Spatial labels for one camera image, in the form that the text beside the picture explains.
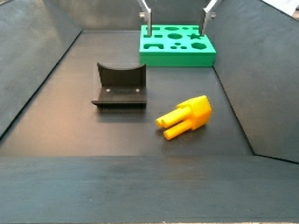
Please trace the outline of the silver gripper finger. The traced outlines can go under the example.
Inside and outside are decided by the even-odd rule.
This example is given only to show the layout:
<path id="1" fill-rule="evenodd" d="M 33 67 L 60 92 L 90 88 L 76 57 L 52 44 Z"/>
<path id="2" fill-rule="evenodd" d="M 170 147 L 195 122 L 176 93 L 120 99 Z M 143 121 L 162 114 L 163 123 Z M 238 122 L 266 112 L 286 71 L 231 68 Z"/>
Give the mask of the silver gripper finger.
<path id="1" fill-rule="evenodd" d="M 142 11 L 139 17 L 146 21 L 147 24 L 147 35 L 152 36 L 152 10 L 147 5 L 146 0 L 136 0 Z"/>
<path id="2" fill-rule="evenodd" d="M 200 21 L 200 36 L 206 35 L 208 22 L 216 17 L 215 9 L 219 6 L 222 0 L 210 0 L 207 6 L 202 9 L 203 10 L 203 17 Z"/>

